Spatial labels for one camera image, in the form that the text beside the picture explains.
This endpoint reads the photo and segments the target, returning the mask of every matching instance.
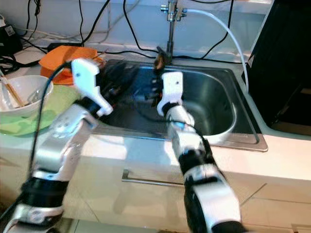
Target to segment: white bowl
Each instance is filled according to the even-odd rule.
[[[24,104],[27,104],[28,97],[38,89],[43,89],[47,82],[47,78],[41,75],[26,75],[15,77],[8,80],[9,84],[16,90],[19,97]],[[50,93],[53,91],[53,83],[49,85],[48,91],[45,95],[44,102],[46,103]],[[17,102],[8,92],[6,87],[0,82],[0,116],[14,116],[14,117],[29,117],[38,111],[40,106],[41,96],[39,100],[19,107]]]

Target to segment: chopsticks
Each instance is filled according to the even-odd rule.
[[[8,80],[0,70],[0,81],[3,83],[3,85],[6,87],[6,89],[11,93],[12,97],[15,99],[15,101],[18,103],[20,107],[24,107],[24,103],[21,100],[21,98],[18,96],[16,90],[12,87],[12,85],[9,84]]]

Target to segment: electrical wire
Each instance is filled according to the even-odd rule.
[[[197,60],[197,61],[220,62],[220,63],[227,63],[227,64],[239,64],[239,65],[242,64],[242,62],[230,62],[230,61],[222,61],[222,60],[215,60],[215,59],[209,59],[209,58],[191,57],[191,56],[186,56],[186,55],[173,56],[173,58],[192,59],[192,60]]]
[[[134,2],[134,4],[129,8],[127,9],[127,13],[130,13],[132,10],[135,9],[135,7],[140,3],[140,0],[137,0],[136,2]],[[116,20],[112,23],[111,26],[108,27],[108,29],[106,31],[98,31],[98,32],[95,32],[95,33],[109,33],[113,27],[124,17],[124,14],[120,15],[118,18],[116,18]],[[97,42],[97,43],[102,43],[106,40],[106,38],[104,38],[103,40]]]
[[[135,7],[137,7],[137,5],[140,3],[141,0],[136,0],[136,2],[127,10],[127,13],[130,13],[133,9],[135,9]],[[93,32],[93,34],[102,34],[102,33],[109,33],[113,28],[114,26],[124,17],[124,14],[121,14],[120,16],[118,16],[112,23],[110,23],[110,27],[105,30],[105,31],[96,31],[96,32]],[[33,32],[32,29],[26,29],[26,28],[21,28],[21,27],[15,27],[16,29],[20,29],[20,30],[25,30],[25,31],[28,31],[28,32]],[[43,34],[43,35],[47,35],[49,36],[49,38],[52,38],[52,39],[60,39],[60,40],[70,40],[70,39],[74,39],[76,40],[75,38],[80,36],[80,33],[79,34],[76,34],[76,35],[70,35],[70,36],[67,36],[67,35],[62,35],[62,34],[59,34],[59,33],[48,33],[48,32],[43,32],[43,31],[36,31],[35,33],[39,33],[39,34]],[[106,38],[104,38],[103,40],[101,41],[98,41],[98,42],[90,42],[90,43],[102,43],[106,40]]]
[[[108,4],[108,28],[110,28],[110,22],[111,22],[111,3]],[[106,41],[106,39],[109,37],[110,30],[107,30],[107,33],[103,40],[100,41],[100,43]]]
[[[42,109],[43,109],[43,103],[44,103],[45,95],[46,95],[46,93],[48,91],[48,88],[49,88],[49,85],[52,82],[52,80],[54,79],[54,77],[56,77],[59,74],[59,72],[61,72],[64,68],[70,67],[70,64],[71,64],[71,62],[65,62],[62,65],[60,65],[52,73],[52,75],[49,77],[49,79],[47,80],[46,85],[44,87],[44,90],[43,90],[43,93],[42,93],[42,97],[41,97],[39,112],[38,112],[37,125],[36,125],[36,129],[35,129],[35,135],[34,135],[32,151],[31,151],[31,155],[30,155],[30,158],[29,158],[28,179],[31,178],[32,173],[33,173],[33,163],[34,163],[34,158],[35,158],[35,147],[36,147],[36,144],[37,144],[37,140],[38,140],[38,136],[39,136],[39,131],[40,131],[40,122],[41,122]]]
[[[0,69],[4,74],[12,73],[22,67],[33,67],[39,63],[39,60],[27,64],[20,63],[14,55],[0,56]]]
[[[99,13],[98,13],[98,15],[96,16],[96,19],[95,19],[95,21],[94,21],[94,23],[93,23],[93,26],[92,26],[92,28],[91,28],[91,31],[89,32],[89,34],[87,35],[87,37],[82,41],[82,43],[85,43],[85,42],[92,36],[92,34],[93,34],[93,32],[94,32],[94,29],[95,29],[95,27],[96,27],[96,24],[97,24],[98,20],[100,19],[101,15],[102,15],[102,13],[103,13],[103,11],[104,11],[104,9],[106,8],[106,6],[108,5],[109,2],[110,2],[110,0],[107,0],[107,1],[105,2],[105,4],[103,5],[103,7],[101,8],[101,10],[99,11]]]
[[[130,50],[126,50],[126,51],[120,51],[120,52],[105,52],[107,54],[122,54],[122,53],[135,53],[135,54],[138,54],[138,55],[141,55],[141,56],[144,56],[144,57],[147,57],[147,58],[152,58],[152,59],[155,59],[156,57],[152,57],[152,56],[149,56],[149,55],[146,55],[146,54],[143,54],[141,52],[136,52],[136,51],[130,51]]]
[[[29,22],[30,22],[30,2],[31,0],[28,0],[28,4],[27,4],[27,24],[26,24],[26,29],[29,29]]]
[[[229,33],[229,35],[231,36],[235,46],[237,47],[237,49],[239,51],[239,54],[240,54],[240,57],[241,57],[242,66],[243,66],[244,75],[245,75],[245,87],[246,87],[246,92],[248,92],[249,84],[248,84],[248,75],[247,75],[247,69],[246,69],[246,64],[245,64],[245,60],[244,60],[244,55],[243,55],[242,49],[241,49],[238,41],[236,40],[234,34],[232,33],[232,31],[220,19],[218,19],[212,13],[209,13],[209,12],[206,12],[206,11],[201,11],[201,10],[195,10],[195,9],[188,9],[187,12],[188,13],[195,13],[195,14],[205,15],[205,16],[215,20],[216,22],[218,22]]]
[[[206,4],[214,4],[214,3],[221,3],[225,1],[230,1],[230,0],[221,0],[221,1],[199,1],[199,0],[190,0],[194,2],[199,2],[199,3],[206,3]]]
[[[132,35],[133,35],[133,37],[134,37],[134,40],[135,40],[135,43],[136,43],[137,47],[138,47],[141,51],[150,51],[150,52],[159,53],[159,52],[156,51],[156,50],[143,49],[142,47],[139,46],[137,37],[136,37],[136,35],[135,35],[135,33],[134,33],[133,27],[132,27],[131,22],[130,22],[130,20],[129,20],[128,16],[127,16],[127,13],[126,13],[126,0],[123,0],[123,13],[124,13],[125,19],[126,19],[126,21],[127,21],[127,24],[128,24],[128,26],[130,27],[130,30],[131,30],[131,32],[132,32]]]
[[[231,25],[233,3],[234,3],[234,0],[231,0],[230,10],[229,10],[229,19],[228,19],[228,28],[230,28],[230,25]],[[227,36],[228,36],[228,32],[226,32],[224,37],[220,41],[218,41],[215,45],[213,45],[201,58],[205,58],[216,46],[221,44],[227,38]]]
[[[33,47],[35,47],[35,48],[41,50],[42,52],[44,52],[45,54],[47,54],[47,52],[44,51],[41,47],[39,47],[39,46],[37,46],[37,45],[34,45],[34,44],[31,43],[29,40],[27,40],[27,39],[25,39],[25,38],[23,38],[23,37],[20,37],[20,38],[21,38],[22,40],[26,41],[28,44],[31,44]]]
[[[41,7],[41,0],[34,0],[35,2],[35,29],[33,33],[28,37],[28,40],[31,39],[31,37],[34,35],[38,28],[38,15],[40,14],[40,7]]]
[[[80,10],[80,16],[81,16],[81,23],[80,23],[80,37],[81,37],[81,41],[82,41],[82,47],[84,47],[84,39],[83,39],[83,35],[82,35],[82,26],[83,26],[83,14],[82,14],[82,7],[81,7],[81,0],[79,0],[79,10]]]
[[[28,40],[30,40],[31,37],[34,35],[34,33],[37,30],[37,27],[38,27],[38,16],[35,16],[35,29],[34,29],[33,33],[31,33],[31,35],[28,37]]]

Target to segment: sink basin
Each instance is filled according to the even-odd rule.
[[[116,62],[110,60],[107,66]],[[99,125],[95,133],[167,139],[166,123],[149,121],[136,110],[138,108],[150,118],[164,120],[158,115],[153,100],[146,98],[151,93],[151,79],[155,77],[152,64],[139,64],[136,80],[112,114],[100,119],[103,124]],[[203,133],[211,145],[267,150],[253,115],[248,106],[244,106],[242,92],[231,70],[169,66],[165,71],[183,72],[183,105],[194,117],[195,127]]]

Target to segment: green plate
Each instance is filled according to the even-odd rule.
[[[40,129],[50,126],[57,115],[65,111],[80,97],[72,87],[55,85],[54,90],[45,104]],[[37,114],[28,118],[19,116],[0,116],[0,133],[11,135],[25,135],[33,133],[36,127]]]

